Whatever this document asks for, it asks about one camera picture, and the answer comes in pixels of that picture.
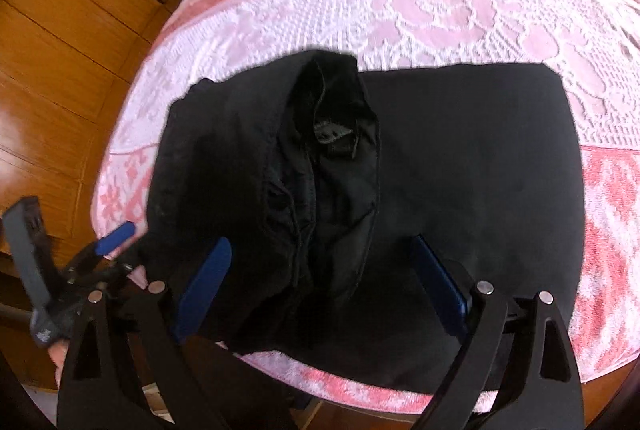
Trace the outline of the person left hand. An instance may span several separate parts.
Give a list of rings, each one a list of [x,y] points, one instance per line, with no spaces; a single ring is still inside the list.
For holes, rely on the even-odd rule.
[[[68,351],[68,347],[70,346],[70,341],[66,339],[58,340],[50,346],[48,349],[48,354],[51,358],[52,363],[55,366],[55,382],[59,387],[61,385],[62,373],[65,364],[65,358]]]

